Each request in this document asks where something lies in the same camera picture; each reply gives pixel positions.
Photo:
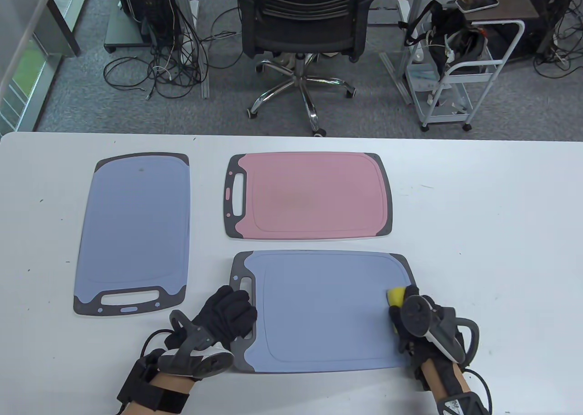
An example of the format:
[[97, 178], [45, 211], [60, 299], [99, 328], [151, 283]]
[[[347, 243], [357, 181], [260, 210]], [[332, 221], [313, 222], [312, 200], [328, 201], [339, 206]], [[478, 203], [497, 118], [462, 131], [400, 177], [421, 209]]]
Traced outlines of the person's left hand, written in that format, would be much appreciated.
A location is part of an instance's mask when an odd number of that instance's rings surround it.
[[244, 290], [235, 291], [231, 286], [221, 286], [192, 319], [194, 333], [206, 335], [204, 342], [195, 350], [201, 351], [220, 343], [226, 350], [237, 337], [249, 334], [257, 320], [256, 307]]

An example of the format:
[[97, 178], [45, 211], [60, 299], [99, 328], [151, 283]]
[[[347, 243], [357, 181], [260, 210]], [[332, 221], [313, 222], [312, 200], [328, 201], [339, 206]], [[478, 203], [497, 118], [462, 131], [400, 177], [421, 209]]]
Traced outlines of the person's right hand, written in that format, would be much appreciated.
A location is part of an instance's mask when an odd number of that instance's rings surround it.
[[398, 351], [410, 356], [416, 373], [429, 359], [444, 361], [445, 366], [466, 365], [469, 355], [453, 307], [421, 295], [415, 285], [388, 290], [387, 301], [389, 319], [399, 338]]

